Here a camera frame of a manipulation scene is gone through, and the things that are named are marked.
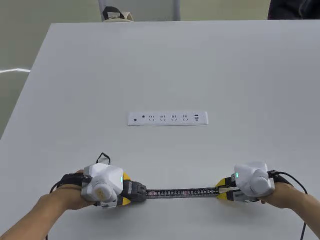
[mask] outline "gray floor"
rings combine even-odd
[[[217,11],[196,11],[190,0],[106,0],[111,6],[132,12],[135,21],[213,20]],[[230,3],[218,19],[265,18],[269,0],[242,0],[254,6],[246,13]],[[224,8],[221,0],[201,0],[197,9]],[[13,68],[31,69],[51,23],[100,22],[98,0],[1,0],[0,2],[0,71]],[[15,107],[28,73],[0,73],[0,138]]]

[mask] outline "white table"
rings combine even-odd
[[[4,232],[102,151],[150,188],[213,186],[266,161],[320,199],[320,21],[53,24],[0,142]],[[128,127],[205,110],[208,126]],[[299,239],[293,212],[216,199],[66,212],[52,240]],[[305,239],[316,239],[307,228]]]

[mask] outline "black strap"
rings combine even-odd
[[[118,13],[120,14],[121,19],[125,19],[125,16],[120,12],[120,10],[114,6],[106,6],[102,12],[102,15],[104,17],[104,20],[108,20],[109,19],[109,15],[108,13]]]
[[[84,180],[84,174],[82,172],[68,173],[61,178],[61,180],[59,181],[59,184],[56,187],[59,188],[65,184],[73,184],[81,187],[83,180]]]
[[[285,183],[285,184],[289,184],[292,186],[292,184],[287,179],[285,179],[284,177],[282,177],[280,175],[274,175],[273,180],[275,183]]]

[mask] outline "black cable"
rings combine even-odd
[[[290,175],[289,173],[286,173],[284,171],[275,171],[273,172],[274,175],[280,175],[280,174],[283,174],[283,175],[286,175],[290,178],[292,178],[297,184],[299,184],[299,186],[303,189],[304,193],[305,194],[308,194],[306,188],[292,175]],[[300,237],[300,240],[303,240],[304,239],[304,235],[305,235],[305,230],[306,230],[306,223],[304,222],[303,223],[303,227],[302,227],[302,232],[301,232],[301,237]]]
[[[105,154],[104,152],[102,152],[102,153],[100,154],[100,156],[99,156],[98,159],[95,161],[95,163],[97,164],[97,163],[99,162],[99,159],[100,159],[102,156],[104,156],[106,159],[109,160],[108,165],[110,165],[111,159],[110,159],[110,157],[109,157],[107,154]]]

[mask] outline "wrist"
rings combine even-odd
[[[303,208],[306,197],[307,195],[305,193],[294,188],[294,192],[291,194],[291,198],[289,199],[288,208],[296,213],[299,212],[300,209]]]

